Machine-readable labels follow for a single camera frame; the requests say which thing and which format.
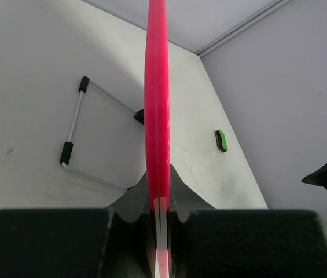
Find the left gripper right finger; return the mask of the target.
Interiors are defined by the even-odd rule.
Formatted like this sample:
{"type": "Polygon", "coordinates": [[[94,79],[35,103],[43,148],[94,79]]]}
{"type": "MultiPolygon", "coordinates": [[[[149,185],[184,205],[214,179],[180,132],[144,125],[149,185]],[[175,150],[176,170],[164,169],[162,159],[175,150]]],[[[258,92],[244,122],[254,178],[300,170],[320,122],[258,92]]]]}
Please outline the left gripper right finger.
{"type": "Polygon", "coordinates": [[[327,277],[327,223],[309,210],[216,209],[175,169],[171,277],[327,277]]]}

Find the pink framed whiteboard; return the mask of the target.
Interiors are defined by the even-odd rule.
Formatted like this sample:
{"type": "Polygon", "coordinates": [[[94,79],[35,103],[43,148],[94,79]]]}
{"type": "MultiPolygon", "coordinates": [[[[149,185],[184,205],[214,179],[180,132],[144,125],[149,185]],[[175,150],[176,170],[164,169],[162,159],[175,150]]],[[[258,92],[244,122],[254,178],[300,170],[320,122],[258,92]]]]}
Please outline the pink framed whiteboard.
{"type": "Polygon", "coordinates": [[[149,1],[144,76],[144,121],[149,200],[156,225],[156,255],[160,277],[168,277],[170,90],[165,1],[149,1]]]}

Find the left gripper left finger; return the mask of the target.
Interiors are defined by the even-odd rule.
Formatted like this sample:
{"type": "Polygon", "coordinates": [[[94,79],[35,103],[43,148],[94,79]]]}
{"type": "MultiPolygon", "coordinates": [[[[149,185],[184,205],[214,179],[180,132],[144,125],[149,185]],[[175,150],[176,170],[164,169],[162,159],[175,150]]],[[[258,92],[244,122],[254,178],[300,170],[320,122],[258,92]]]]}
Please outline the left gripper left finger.
{"type": "Polygon", "coordinates": [[[0,277],[152,277],[146,177],[106,208],[0,209],[0,277]]]}

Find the green whiteboard eraser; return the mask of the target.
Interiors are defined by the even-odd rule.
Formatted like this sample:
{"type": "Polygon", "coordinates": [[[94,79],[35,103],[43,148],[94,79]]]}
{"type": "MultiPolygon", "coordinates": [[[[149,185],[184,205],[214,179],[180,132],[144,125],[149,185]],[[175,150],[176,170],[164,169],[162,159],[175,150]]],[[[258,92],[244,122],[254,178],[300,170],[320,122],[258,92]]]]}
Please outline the green whiteboard eraser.
{"type": "Polygon", "coordinates": [[[215,130],[214,131],[215,134],[215,138],[216,138],[216,145],[217,148],[222,152],[225,153],[228,151],[228,147],[227,147],[227,141],[226,141],[226,137],[223,131],[221,130],[215,130]]]}

